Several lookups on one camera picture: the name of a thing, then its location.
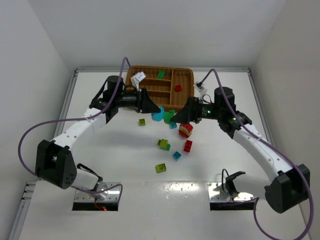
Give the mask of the green lego base brick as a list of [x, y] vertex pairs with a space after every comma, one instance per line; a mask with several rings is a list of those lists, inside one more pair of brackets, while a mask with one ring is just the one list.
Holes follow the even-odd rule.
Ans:
[[175, 113], [175, 110], [165, 111], [163, 114], [164, 123], [170, 125], [172, 123], [171, 118], [175, 115]]

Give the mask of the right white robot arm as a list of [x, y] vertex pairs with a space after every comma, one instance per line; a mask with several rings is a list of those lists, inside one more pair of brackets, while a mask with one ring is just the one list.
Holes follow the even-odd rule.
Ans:
[[223, 184], [227, 194], [250, 193], [266, 200], [279, 214], [308, 199], [310, 170], [304, 164], [293, 167], [267, 145], [252, 121], [236, 110], [235, 95], [231, 88], [216, 88], [213, 103], [189, 97], [171, 121], [198, 124], [202, 119], [216, 120], [220, 129], [241, 145], [268, 177], [263, 180], [249, 176], [244, 171], [235, 172], [227, 176]]

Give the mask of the dark green lego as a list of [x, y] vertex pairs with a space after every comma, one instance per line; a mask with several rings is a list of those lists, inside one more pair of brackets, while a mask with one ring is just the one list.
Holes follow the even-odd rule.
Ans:
[[165, 74], [166, 74], [166, 72], [164, 70], [160, 70], [157, 75], [157, 79], [163, 79]]

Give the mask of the small red lego brick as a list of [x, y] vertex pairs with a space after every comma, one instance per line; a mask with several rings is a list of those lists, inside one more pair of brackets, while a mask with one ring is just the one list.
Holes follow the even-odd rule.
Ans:
[[176, 92], [181, 92], [182, 91], [182, 86], [179, 84], [179, 85], [176, 85], [175, 86], [175, 91]]

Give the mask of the cyan rounded lego brick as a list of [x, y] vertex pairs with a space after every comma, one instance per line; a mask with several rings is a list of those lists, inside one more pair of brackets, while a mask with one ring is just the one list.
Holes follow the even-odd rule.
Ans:
[[162, 121], [164, 118], [164, 113], [165, 113], [165, 110], [162, 106], [158, 106], [158, 108], [160, 109], [160, 112], [151, 114], [151, 119], [156, 122]]

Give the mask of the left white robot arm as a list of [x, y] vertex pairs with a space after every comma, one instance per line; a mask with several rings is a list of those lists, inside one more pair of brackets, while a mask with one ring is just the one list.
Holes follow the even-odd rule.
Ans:
[[35, 174], [61, 189], [69, 187], [93, 193], [103, 178], [81, 163], [72, 152], [106, 125], [120, 108], [133, 108], [137, 113], [159, 113], [160, 108], [150, 99], [145, 88], [124, 84], [121, 76], [109, 76], [89, 107], [65, 132], [52, 140], [42, 140], [37, 146]]

